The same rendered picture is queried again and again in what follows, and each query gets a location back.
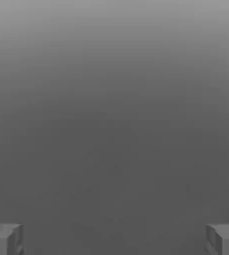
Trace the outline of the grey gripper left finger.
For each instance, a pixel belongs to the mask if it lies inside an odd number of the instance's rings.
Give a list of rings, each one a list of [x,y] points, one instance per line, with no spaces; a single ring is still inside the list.
[[[0,255],[24,255],[23,225],[0,223]]]

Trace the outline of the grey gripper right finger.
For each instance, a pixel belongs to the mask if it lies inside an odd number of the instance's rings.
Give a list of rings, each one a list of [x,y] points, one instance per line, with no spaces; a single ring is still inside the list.
[[[206,225],[206,255],[229,255],[229,224]]]

